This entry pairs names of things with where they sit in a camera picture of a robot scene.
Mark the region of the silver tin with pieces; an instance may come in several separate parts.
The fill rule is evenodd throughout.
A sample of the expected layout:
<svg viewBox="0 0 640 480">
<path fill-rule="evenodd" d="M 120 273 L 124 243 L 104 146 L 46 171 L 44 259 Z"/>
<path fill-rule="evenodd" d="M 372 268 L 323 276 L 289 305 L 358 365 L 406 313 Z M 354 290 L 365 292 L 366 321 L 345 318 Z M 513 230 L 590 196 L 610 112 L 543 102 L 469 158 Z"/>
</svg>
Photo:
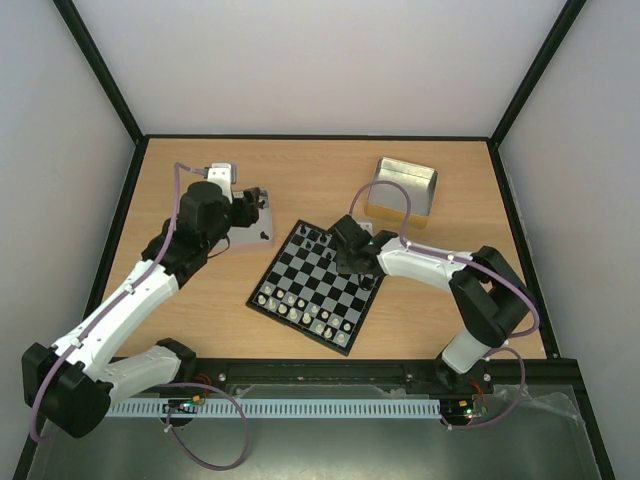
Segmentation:
<svg viewBox="0 0 640 480">
<path fill-rule="evenodd" d="M 228 237 L 230 254 L 252 253 L 274 247 L 273 217 L 269 194 L 266 190 L 260 190 L 257 222 L 247 228 L 232 227 Z"/>
</svg>

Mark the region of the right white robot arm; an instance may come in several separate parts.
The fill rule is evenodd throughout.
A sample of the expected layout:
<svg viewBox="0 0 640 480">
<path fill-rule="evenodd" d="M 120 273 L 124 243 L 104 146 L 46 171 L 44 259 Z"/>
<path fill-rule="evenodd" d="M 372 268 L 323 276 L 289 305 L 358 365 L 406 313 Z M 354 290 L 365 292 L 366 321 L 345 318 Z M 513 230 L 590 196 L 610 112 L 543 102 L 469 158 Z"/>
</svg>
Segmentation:
<svg viewBox="0 0 640 480">
<path fill-rule="evenodd" d="M 539 313 L 526 285 L 504 256 L 484 246 L 476 252 L 427 247 L 402 231 L 373 235 L 349 214 L 330 229 L 341 273 L 387 275 L 415 280 L 452 295 L 463 327 L 436 357 L 435 377 L 445 390 L 460 390 L 478 361 L 504 346 L 527 315 L 539 326 Z"/>
</svg>

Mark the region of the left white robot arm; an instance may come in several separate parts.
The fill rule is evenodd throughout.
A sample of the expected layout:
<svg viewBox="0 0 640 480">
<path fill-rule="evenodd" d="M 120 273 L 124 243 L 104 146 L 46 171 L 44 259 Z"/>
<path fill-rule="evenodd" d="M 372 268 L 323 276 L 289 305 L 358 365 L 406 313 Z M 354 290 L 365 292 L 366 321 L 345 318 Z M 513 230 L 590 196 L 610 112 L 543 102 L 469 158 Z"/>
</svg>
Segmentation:
<svg viewBox="0 0 640 480">
<path fill-rule="evenodd" d="M 161 233 L 112 295 L 78 327 L 21 359 L 26 404 L 74 438 L 91 432 L 109 408 L 157 385 L 188 378 L 195 354 L 172 339 L 121 361 L 114 354 L 141 323 L 176 294 L 208 261 L 232 228 L 259 219 L 257 187 L 228 194 L 210 181 L 174 194 Z"/>
</svg>

